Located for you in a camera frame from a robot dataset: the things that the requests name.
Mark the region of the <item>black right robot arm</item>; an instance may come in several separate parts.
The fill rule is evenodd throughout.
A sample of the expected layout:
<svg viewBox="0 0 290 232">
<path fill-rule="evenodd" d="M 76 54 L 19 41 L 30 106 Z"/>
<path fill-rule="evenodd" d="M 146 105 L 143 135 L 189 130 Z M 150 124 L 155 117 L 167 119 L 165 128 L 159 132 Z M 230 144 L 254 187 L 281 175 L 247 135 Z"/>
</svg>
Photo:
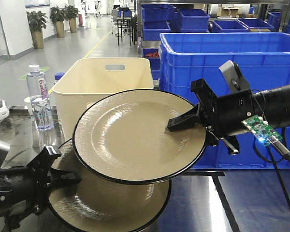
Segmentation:
<svg viewBox="0 0 290 232">
<path fill-rule="evenodd" d="M 206 144 L 217 145 L 222 140 L 230 155 L 240 152 L 236 139 L 247 133 L 242 124 L 246 118 L 264 115 L 273 128 L 290 126 L 290 85 L 254 93 L 247 88 L 218 97 L 204 79 L 191 82 L 190 90 L 199 103 L 181 116 L 169 119 L 169 131 L 206 127 Z"/>
</svg>

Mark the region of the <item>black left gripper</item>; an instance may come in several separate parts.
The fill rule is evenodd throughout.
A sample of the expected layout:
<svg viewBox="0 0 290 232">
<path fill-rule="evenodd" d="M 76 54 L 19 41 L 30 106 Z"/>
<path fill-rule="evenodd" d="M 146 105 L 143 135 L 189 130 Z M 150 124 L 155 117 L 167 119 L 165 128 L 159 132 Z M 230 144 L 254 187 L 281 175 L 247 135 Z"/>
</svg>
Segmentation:
<svg viewBox="0 0 290 232">
<path fill-rule="evenodd" d="M 6 180 L 12 184 L 8 192 L 8 210 L 4 216 L 4 228 L 20 227 L 20 221 L 31 214 L 40 215 L 47 209 L 48 190 L 77 185 L 82 181 L 78 172 L 51 168 L 55 159 L 61 156 L 56 145 L 47 145 L 25 167 L 9 170 Z"/>
</svg>

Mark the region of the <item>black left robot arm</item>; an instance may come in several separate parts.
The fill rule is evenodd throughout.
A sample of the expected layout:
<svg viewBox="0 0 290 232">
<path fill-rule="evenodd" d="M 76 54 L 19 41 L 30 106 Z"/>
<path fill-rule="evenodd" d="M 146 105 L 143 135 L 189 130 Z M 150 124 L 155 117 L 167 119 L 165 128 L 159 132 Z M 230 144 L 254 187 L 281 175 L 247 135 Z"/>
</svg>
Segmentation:
<svg viewBox="0 0 290 232">
<path fill-rule="evenodd" d="M 50 206 L 51 192 L 81 182 L 82 178 L 77 172 L 52 168 L 59 157 L 59 148 L 47 145 L 26 166 L 0 168 L 0 218 L 4 218 L 2 231 L 17 229 L 29 215 L 43 213 Z"/>
</svg>

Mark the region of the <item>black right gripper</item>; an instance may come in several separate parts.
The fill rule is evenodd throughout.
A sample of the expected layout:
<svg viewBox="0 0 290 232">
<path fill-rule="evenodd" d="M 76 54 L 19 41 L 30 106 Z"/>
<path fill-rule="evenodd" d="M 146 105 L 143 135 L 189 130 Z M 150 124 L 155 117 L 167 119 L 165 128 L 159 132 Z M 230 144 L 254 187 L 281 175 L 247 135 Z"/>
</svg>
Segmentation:
<svg viewBox="0 0 290 232">
<path fill-rule="evenodd" d="M 199 79 L 191 83 L 190 90 L 199 103 L 184 114 L 169 119 L 167 129 L 182 131 L 202 124 L 207 130 L 206 145 L 216 146 L 222 141 L 230 155 L 240 153 L 236 135 L 245 132 L 241 121 L 247 118 L 248 112 L 254 112 L 250 85 L 232 80 L 231 93 L 219 97 L 204 79 Z"/>
</svg>

